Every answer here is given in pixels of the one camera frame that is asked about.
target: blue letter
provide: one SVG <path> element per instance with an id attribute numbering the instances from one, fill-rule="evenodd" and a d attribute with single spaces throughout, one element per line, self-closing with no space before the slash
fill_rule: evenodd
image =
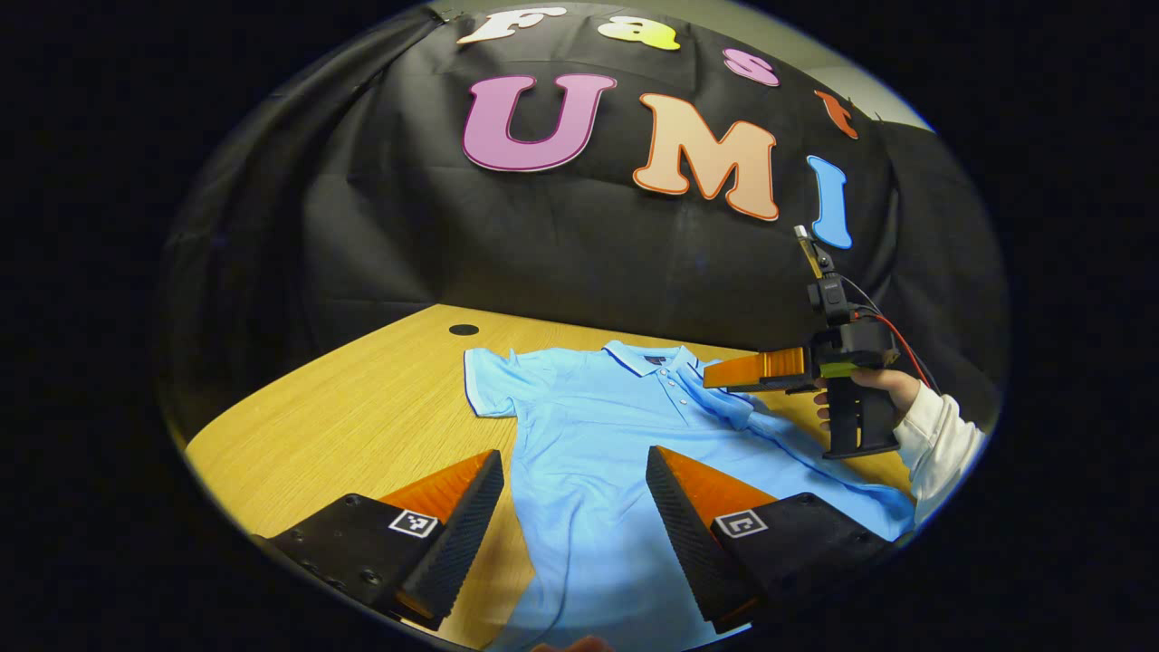
<path id="1" fill-rule="evenodd" d="M 812 234 L 823 242 L 847 249 L 853 246 L 853 239 L 845 228 L 845 173 L 818 156 L 809 156 L 806 160 L 817 173 L 817 190 L 821 197 L 821 217 L 812 222 Z"/>

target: polo shirt collar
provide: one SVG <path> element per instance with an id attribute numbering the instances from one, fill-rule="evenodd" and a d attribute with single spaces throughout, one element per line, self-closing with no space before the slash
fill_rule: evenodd
<path id="1" fill-rule="evenodd" d="M 683 365 L 688 365 L 693 368 L 700 365 L 697 357 L 692 356 L 692 352 L 683 346 L 672 349 L 643 349 L 632 347 L 619 340 L 612 340 L 604 346 L 604 351 L 611 354 L 620 365 L 630 369 L 636 376 L 647 376 L 661 369 L 671 371 Z M 663 358 L 665 360 L 663 365 L 653 365 L 644 360 L 644 357 Z"/>

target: letter m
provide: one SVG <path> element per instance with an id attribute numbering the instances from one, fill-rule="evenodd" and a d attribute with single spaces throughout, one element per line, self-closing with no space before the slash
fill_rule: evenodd
<path id="1" fill-rule="evenodd" d="M 640 186 L 669 195 L 686 192 L 690 183 L 680 174 L 683 154 L 706 199 L 716 197 L 735 168 L 736 182 L 724 195 L 728 205 L 757 219 L 777 219 L 770 160 L 777 139 L 772 133 L 737 120 L 717 140 L 691 103 L 655 93 L 644 93 L 640 101 L 653 111 L 648 164 L 632 174 Z"/>

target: human hand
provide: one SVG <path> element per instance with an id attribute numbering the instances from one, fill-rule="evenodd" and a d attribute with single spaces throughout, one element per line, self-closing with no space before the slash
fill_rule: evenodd
<path id="1" fill-rule="evenodd" d="M 569 645 L 567 650 L 560 650 L 559 647 L 552 647 L 546 643 L 540 643 L 534 646 L 531 652 L 615 652 L 615 650 L 602 638 L 585 636 Z"/>
<path id="2" fill-rule="evenodd" d="M 890 401 L 894 402 L 894 405 L 897 406 L 897 410 L 902 415 L 910 412 L 910 409 L 913 408 L 913 402 L 918 400 L 918 391 L 921 390 L 921 381 L 896 369 L 854 369 L 850 379 L 862 388 L 889 393 Z M 817 379 L 814 384 L 824 389 L 826 382 L 825 379 Z M 812 402 L 817 405 L 829 405 L 829 393 L 817 395 Z M 829 419 L 829 409 L 823 408 L 818 410 L 817 417 Z M 821 430 L 828 433 L 829 422 L 823 422 Z"/>

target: wooden table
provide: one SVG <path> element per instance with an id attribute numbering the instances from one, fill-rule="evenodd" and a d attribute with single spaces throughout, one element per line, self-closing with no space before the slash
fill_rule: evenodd
<path id="1" fill-rule="evenodd" d="M 457 323 L 475 324 L 479 334 L 450 334 Z M 462 352 L 599 351 L 611 340 L 639 347 L 684 345 L 704 361 L 751 353 L 437 305 L 249 396 L 198 433 L 187 455 L 242 528 L 275 536 L 342 495 L 381 497 L 498 449 L 503 493 L 454 610 L 436 633 L 479 649 L 498 633 L 534 571 L 510 492 L 516 420 L 475 417 L 464 395 Z M 761 395 L 771 410 L 828 447 L 812 397 Z M 910 492 L 909 470 L 896 453 L 848 464 L 868 482 Z"/>

